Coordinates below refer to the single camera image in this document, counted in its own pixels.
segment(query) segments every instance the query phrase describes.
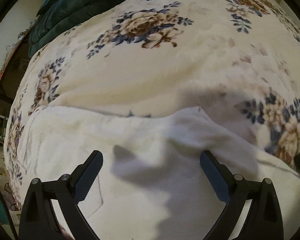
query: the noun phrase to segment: fleece blanket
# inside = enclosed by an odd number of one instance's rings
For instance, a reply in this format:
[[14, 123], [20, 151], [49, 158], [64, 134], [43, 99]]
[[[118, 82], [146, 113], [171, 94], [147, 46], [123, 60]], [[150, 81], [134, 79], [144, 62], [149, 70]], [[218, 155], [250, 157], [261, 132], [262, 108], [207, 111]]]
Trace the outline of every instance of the fleece blanket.
[[101, 14], [124, 0], [45, 0], [29, 35], [29, 57], [76, 25]]
[[[224, 208], [200, 167], [205, 149], [234, 174], [272, 179], [285, 239], [300, 226], [297, 172], [215, 124], [200, 107], [163, 118], [122, 118], [40, 106], [18, 146], [21, 202], [33, 178], [50, 181], [70, 174], [95, 149], [103, 153], [104, 164], [79, 208], [100, 239], [203, 239]], [[239, 234], [249, 205], [232, 237]], [[54, 207], [70, 233], [57, 202]]]
[[64, 32], [32, 57], [11, 107], [4, 156], [19, 207], [19, 144], [41, 106], [145, 120], [198, 106], [300, 176], [300, 29], [273, 0], [125, 0]]

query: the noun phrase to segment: white cloth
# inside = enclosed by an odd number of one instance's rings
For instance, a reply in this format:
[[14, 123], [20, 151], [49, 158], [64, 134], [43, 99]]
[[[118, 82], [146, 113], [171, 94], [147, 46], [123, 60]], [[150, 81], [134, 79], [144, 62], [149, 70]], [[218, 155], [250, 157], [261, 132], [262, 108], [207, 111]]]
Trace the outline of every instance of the white cloth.
[[[206, 149], [246, 179], [271, 178], [284, 236], [289, 239], [300, 226], [298, 174], [215, 124], [199, 107], [164, 118], [121, 118], [64, 106], [39, 107], [18, 146], [21, 202], [33, 178], [56, 180], [99, 150], [103, 167], [79, 207], [102, 240], [202, 239], [224, 207], [200, 168], [200, 153]], [[60, 224], [67, 228], [58, 205], [54, 206]], [[239, 231], [236, 228], [233, 236]]]

